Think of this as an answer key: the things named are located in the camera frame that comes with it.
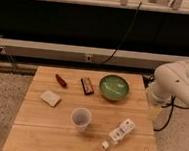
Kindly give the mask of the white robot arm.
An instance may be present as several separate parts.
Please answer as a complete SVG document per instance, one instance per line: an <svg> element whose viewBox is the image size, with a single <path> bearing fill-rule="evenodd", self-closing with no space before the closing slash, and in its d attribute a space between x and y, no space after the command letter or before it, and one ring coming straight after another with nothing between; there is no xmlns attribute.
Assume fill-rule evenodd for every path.
<svg viewBox="0 0 189 151"><path fill-rule="evenodd" d="M150 120L154 120L160 114L161 107L169 102L172 96L189 107L189 60L159 65L154 78L155 81L146 88Z"/></svg>

